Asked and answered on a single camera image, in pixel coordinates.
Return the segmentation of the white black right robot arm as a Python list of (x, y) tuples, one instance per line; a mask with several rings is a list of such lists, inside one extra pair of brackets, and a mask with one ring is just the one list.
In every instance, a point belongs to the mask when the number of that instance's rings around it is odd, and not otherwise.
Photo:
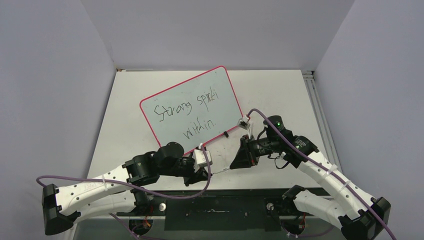
[(341, 230), (347, 240), (374, 240), (387, 226), (391, 204), (361, 190), (330, 163), (318, 147), (302, 135), (286, 129), (282, 117), (263, 121), (264, 138), (243, 135), (231, 170), (256, 166), (262, 156), (283, 154), (287, 164), (312, 178), (331, 199), (294, 185), (282, 195), (283, 209), (289, 214), (308, 213)]

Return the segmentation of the pink framed whiteboard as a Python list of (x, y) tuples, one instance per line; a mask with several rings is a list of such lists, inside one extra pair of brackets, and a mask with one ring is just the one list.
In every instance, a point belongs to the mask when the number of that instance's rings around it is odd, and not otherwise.
[(158, 145), (177, 142), (185, 153), (233, 130), (243, 116), (223, 65), (144, 98), (139, 107)]

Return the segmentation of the white whiteboard marker black cap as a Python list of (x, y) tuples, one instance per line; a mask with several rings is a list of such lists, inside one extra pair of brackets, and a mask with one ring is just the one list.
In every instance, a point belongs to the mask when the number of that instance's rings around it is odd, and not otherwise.
[(216, 174), (224, 173), (224, 172), (226, 172), (226, 171), (228, 171), (228, 170), (230, 170), (230, 168), (229, 168), (229, 167), (225, 167), (225, 168), (220, 169), (220, 170), (218, 170), (218, 171), (214, 171), (212, 174), (213, 174), (213, 175), (216, 175)]

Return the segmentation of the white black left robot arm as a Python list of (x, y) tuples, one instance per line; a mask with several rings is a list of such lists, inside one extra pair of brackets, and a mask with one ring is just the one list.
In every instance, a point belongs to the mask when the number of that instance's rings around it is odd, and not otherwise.
[(115, 213), (144, 215), (149, 210), (149, 195), (166, 197), (148, 190), (160, 176), (182, 177), (189, 186), (212, 178), (210, 152), (200, 145), (188, 156), (177, 142), (169, 142), (157, 151), (137, 155), (124, 164), (94, 178), (72, 178), (69, 186), (36, 182), (42, 189), (44, 233), (57, 235), (83, 220)]

